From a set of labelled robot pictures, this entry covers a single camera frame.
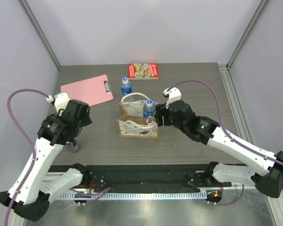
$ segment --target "book cover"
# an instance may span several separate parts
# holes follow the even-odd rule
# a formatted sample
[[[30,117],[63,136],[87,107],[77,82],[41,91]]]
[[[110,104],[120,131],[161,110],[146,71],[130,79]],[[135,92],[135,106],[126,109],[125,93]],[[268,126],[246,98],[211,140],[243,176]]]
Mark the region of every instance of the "book cover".
[[[129,64],[128,79],[158,79],[158,64]]]

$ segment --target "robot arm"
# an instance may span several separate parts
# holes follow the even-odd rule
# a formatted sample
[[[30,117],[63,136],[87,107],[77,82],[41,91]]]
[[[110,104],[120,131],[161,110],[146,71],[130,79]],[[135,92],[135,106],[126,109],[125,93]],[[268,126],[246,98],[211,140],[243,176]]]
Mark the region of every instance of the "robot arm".
[[[174,125],[191,140],[218,148],[247,165],[231,166],[211,162],[205,172],[207,175],[205,180],[208,183],[217,181],[254,185],[265,195],[273,198],[280,196],[283,188],[283,166],[266,158],[270,157],[283,162],[282,151],[275,154],[256,147],[229,132],[235,140],[264,154],[265,158],[256,155],[229,139],[216,121],[208,117],[196,116],[191,107],[180,100],[179,89],[166,89],[163,95],[168,97],[168,101],[156,106],[158,126]]]
[[[48,98],[57,112],[49,115],[41,125],[35,143],[34,167],[16,196],[13,209],[16,214],[31,221],[39,220],[49,205],[66,190],[91,181],[91,174],[81,164],[74,164],[65,174],[42,185],[52,162],[67,142],[72,142],[82,127],[92,123],[89,106],[78,100],[70,100],[66,93]],[[8,206],[33,161],[30,156],[20,177],[6,192],[0,193],[0,203]]]

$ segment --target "pink clipboard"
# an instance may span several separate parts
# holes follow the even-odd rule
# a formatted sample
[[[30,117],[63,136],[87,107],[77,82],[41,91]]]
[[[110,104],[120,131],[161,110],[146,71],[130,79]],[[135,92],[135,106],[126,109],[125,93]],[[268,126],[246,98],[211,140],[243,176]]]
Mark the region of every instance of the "pink clipboard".
[[[61,92],[67,93],[70,99],[83,101],[89,106],[113,99],[107,75],[63,85]]]

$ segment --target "gray wooden table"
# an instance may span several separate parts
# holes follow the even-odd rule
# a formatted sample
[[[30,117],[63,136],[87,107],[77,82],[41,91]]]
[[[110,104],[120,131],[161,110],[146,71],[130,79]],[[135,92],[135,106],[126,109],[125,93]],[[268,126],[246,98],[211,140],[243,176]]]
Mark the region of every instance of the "gray wooden table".
[[[106,74],[114,99],[91,107],[92,124],[77,137],[81,149],[72,153],[67,148],[57,156],[53,164],[185,164],[239,162],[215,148],[191,141],[174,127],[162,127],[160,139],[119,137],[116,119],[121,116],[118,103],[121,99],[120,83],[128,73],[128,65],[80,65],[63,66],[55,88]],[[222,109],[222,117],[228,130],[237,134],[218,64],[159,64],[159,79],[132,81],[133,91],[142,92],[159,103],[165,103],[162,91],[186,79],[202,79],[216,91]],[[218,120],[215,100],[210,91],[199,83],[186,83],[178,87],[182,100],[190,104],[197,115]]]

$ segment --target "white wall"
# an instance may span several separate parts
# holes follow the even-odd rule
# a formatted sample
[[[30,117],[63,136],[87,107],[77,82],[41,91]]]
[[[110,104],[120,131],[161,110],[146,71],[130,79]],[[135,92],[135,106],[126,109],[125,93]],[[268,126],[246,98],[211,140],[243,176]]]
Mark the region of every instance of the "white wall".
[[[62,65],[227,63],[260,0],[27,0]]]
[[[51,93],[58,71],[16,0],[0,0],[0,191],[8,190],[31,153],[12,123],[6,107],[10,93],[21,88]],[[48,111],[37,94],[19,94],[12,100],[15,117],[31,139]],[[7,208],[0,204],[0,226]]]
[[[269,3],[232,74],[256,143],[283,151],[283,0]]]

